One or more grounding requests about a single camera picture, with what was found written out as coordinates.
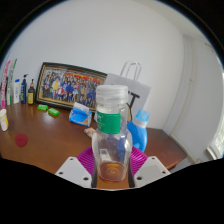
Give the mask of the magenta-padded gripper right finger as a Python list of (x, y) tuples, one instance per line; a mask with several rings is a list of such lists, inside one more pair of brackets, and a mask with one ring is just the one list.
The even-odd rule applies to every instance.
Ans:
[(133, 147), (129, 162), (128, 182), (131, 188), (140, 188), (166, 177), (170, 172), (156, 156), (148, 157)]

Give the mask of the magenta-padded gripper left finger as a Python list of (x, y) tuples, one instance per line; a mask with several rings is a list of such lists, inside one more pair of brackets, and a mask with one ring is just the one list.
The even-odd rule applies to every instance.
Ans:
[(97, 171), (92, 148), (85, 149), (77, 157), (68, 157), (55, 175), (84, 188), (95, 188)]

